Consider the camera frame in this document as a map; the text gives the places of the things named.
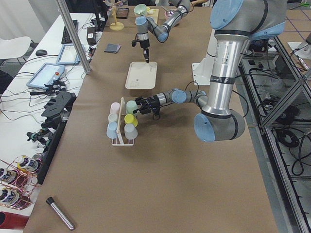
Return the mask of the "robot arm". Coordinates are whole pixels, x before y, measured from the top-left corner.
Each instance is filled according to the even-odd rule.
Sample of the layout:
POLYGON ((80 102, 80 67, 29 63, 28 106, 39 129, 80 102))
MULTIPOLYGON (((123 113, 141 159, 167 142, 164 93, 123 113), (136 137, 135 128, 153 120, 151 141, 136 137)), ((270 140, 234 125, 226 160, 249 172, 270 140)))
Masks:
POLYGON ((192 3, 189 0, 172 0, 170 3, 177 7, 177 9, 162 25, 158 25, 153 18, 146 16, 147 6, 145 4, 139 4, 134 8, 134 14, 136 16, 135 24, 138 32, 135 39, 132 40, 132 46, 136 46, 137 43, 140 44, 147 63, 150 61, 148 32, 151 32, 160 43, 164 43, 169 37, 171 28, 186 16, 192 7, 192 3))
POLYGON ((160 114, 169 103, 193 102, 201 113, 194 118, 194 130, 204 142, 233 140, 245 130, 243 117, 229 108, 240 56, 246 41, 268 39, 281 34, 287 11, 285 0, 218 0, 210 25, 215 31, 216 54, 209 92, 177 88, 148 98, 136 98, 141 114, 160 114))

